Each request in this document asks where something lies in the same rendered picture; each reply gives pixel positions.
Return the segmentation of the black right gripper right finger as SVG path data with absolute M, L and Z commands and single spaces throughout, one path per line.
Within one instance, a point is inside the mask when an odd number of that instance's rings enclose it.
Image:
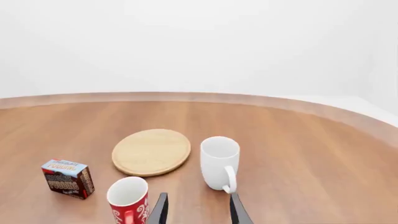
M 230 194 L 229 210 L 232 224 L 253 224 L 236 192 Z

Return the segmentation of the round wooden plate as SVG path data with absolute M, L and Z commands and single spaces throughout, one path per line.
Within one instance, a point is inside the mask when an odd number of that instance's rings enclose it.
M 168 129 L 143 130 L 125 137 L 114 147 L 112 162 L 118 171 L 136 177 L 169 173 L 188 159 L 191 143 Z

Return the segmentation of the white mug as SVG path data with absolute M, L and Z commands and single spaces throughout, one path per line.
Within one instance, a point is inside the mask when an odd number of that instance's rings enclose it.
M 240 146 L 224 136 L 207 138 L 200 144 L 200 167 L 204 181 L 213 190 L 232 194 L 237 190 Z

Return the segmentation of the chocolate pudding box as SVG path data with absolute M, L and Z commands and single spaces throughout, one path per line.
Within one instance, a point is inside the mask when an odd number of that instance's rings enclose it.
M 87 165 L 52 159 L 41 166 L 51 191 L 78 199 L 87 199 L 95 191 Z

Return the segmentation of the red patterned mug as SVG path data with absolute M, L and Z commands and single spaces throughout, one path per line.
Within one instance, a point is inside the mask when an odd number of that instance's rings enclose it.
M 107 191 L 115 224 L 146 224 L 149 217 L 148 183 L 140 177 L 117 180 Z

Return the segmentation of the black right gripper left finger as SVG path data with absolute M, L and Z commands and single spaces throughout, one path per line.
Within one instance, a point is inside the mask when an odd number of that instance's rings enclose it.
M 146 224 L 166 224 L 169 210 L 168 194 L 162 192 L 149 215 Z

